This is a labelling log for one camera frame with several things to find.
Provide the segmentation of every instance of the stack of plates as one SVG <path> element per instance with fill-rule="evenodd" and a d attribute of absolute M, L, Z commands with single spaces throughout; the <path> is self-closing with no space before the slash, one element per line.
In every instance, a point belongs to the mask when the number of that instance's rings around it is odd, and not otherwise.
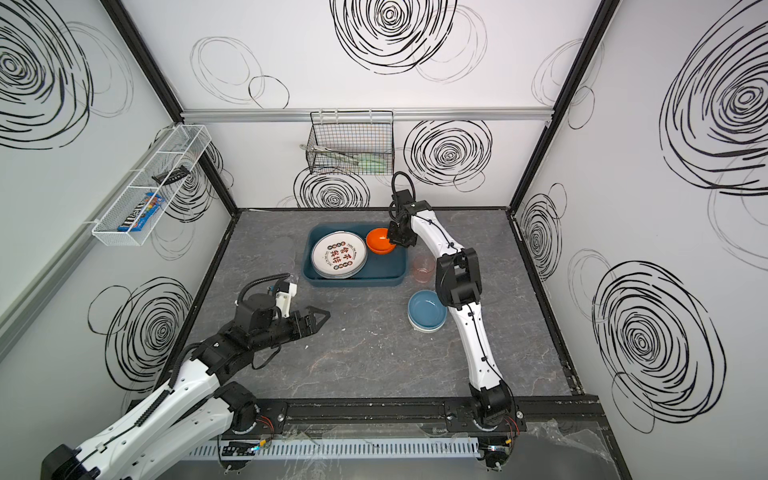
<path fill-rule="evenodd" d="M 363 268 L 366 260 L 366 243 L 352 232 L 329 233 L 312 248 L 312 265 L 328 279 L 350 278 Z"/>

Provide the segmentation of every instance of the black wire basket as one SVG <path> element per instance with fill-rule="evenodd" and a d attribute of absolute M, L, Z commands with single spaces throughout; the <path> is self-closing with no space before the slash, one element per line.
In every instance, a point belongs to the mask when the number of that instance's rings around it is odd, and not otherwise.
<path fill-rule="evenodd" d="M 312 130 L 303 148 L 312 173 L 392 175 L 395 138 L 391 111 L 316 111 L 310 117 Z"/>

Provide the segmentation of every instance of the blue tray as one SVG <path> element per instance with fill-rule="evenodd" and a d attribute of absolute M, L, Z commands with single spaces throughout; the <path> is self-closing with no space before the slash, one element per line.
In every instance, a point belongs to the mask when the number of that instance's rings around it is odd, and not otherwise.
<path fill-rule="evenodd" d="M 408 272 L 408 253 L 406 249 L 397 246 L 386 255 L 377 255 L 368 250 L 368 260 L 362 269 L 350 278 L 343 280 L 327 279 L 317 273 L 312 265 L 312 248 L 321 238 L 329 233 L 340 230 L 357 233 L 362 241 L 366 241 L 366 235 L 374 228 L 387 227 L 384 223 L 321 223 L 310 230 L 304 249 L 304 261 L 301 273 L 312 286 L 331 286 L 342 288 L 348 286 L 395 286 L 402 283 Z"/>

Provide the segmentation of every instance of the black frame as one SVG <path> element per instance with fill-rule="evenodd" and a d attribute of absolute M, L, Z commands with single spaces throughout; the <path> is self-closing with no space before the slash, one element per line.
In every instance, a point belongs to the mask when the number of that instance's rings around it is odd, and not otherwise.
<path fill-rule="evenodd" d="M 136 25 L 131 20 L 121 0 L 101 0 L 101 4 L 109 14 L 115 27 L 120 32 L 122 38 L 127 44 L 131 53 L 136 58 L 144 75 L 150 82 L 150 85 L 157 93 L 163 106 L 165 106 L 171 119 L 176 122 L 182 122 L 182 107 L 170 85 L 162 75 L 157 63 L 152 58 L 148 47 L 139 34 Z M 534 396 L 517 397 L 516 401 L 524 416 L 520 420 L 521 430 L 525 429 L 525 422 L 546 422 L 549 419 L 557 419 L 559 422 L 574 420 L 594 420 L 600 426 L 603 437 L 607 443 L 609 451 L 613 456 L 620 476 L 624 480 L 631 480 L 630 472 L 627 469 L 621 450 L 618 448 L 611 427 L 608 425 L 600 401 L 596 396 L 585 395 L 581 388 L 578 375 L 573 367 L 568 349 L 560 333 L 557 321 L 552 312 L 551 306 L 545 295 L 544 287 L 538 278 L 534 268 L 528 248 L 519 235 L 519 228 L 515 220 L 515 213 L 522 203 L 526 191 L 531 185 L 541 161 L 554 138 L 554 133 L 562 122 L 568 105 L 571 102 L 581 77 L 586 72 L 589 62 L 597 49 L 602 35 L 604 34 L 610 20 L 619 4 L 619 0 L 602 0 L 598 7 L 592 23 L 588 29 L 585 40 L 577 54 L 576 60 L 568 73 L 564 87 L 558 96 L 554 105 L 554 114 L 551 123 L 545 127 L 538 143 L 531 156 L 528 166 L 525 169 L 520 184 L 515 191 L 509 207 L 466 207 L 458 210 L 506 210 L 512 234 L 522 255 L 525 268 L 528 271 L 531 284 L 538 298 L 539 306 L 544 315 L 545 322 L 549 328 L 554 346 L 561 359 L 561 364 L 568 380 L 568 385 L 573 392 L 572 396 Z M 187 337 L 197 319 L 205 296 L 213 282 L 214 275 L 227 249 L 229 240 L 240 219 L 243 211 L 248 209 L 238 209 L 234 199 L 230 195 L 226 185 L 221 180 L 215 167 L 210 162 L 207 154 L 199 160 L 199 164 L 208 180 L 216 190 L 219 198 L 231 216 L 227 230 L 224 232 L 222 240 L 217 248 L 217 252 L 208 267 L 200 289 L 194 298 L 190 312 L 184 320 L 179 335 L 170 352 L 169 358 L 175 358 L 179 355 L 183 345 L 187 342 Z M 290 211 L 290 210 L 386 210 L 386 208 L 353 208 L 353 209 L 297 209 L 297 208 L 267 208 L 258 210 L 271 211 Z M 457 208 L 435 208 L 435 210 L 457 210 Z M 167 363 L 158 377 L 157 385 L 161 385 L 169 376 L 170 363 Z M 308 425 L 311 422 L 316 431 L 305 431 L 308 435 L 322 435 L 324 425 L 338 425 L 340 423 L 361 423 L 361 422 L 415 422 L 423 423 L 428 421 L 434 428 L 443 429 L 445 432 L 467 432 L 473 436 L 485 439 L 505 438 L 505 432 L 479 432 L 469 421 L 468 409 L 466 406 L 472 399 L 471 397 L 429 397 L 416 399 L 264 399 L 259 401 L 264 415 L 269 416 L 276 426 L 278 432 L 282 432 L 285 425 L 300 425 L 304 422 Z"/>

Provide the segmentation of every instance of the orange bowl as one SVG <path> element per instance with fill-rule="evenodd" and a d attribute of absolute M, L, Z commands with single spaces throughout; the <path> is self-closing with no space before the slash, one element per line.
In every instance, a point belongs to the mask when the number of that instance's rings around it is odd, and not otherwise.
<path fill-rule="evenodd" d="M 386 228 L 374 228 L 368 232 L 368 235 L 366 236 L 366 244 L 373 253 L 386 255 L 395 249 L 395 246 L 389 242 L 386 233 Z"/>

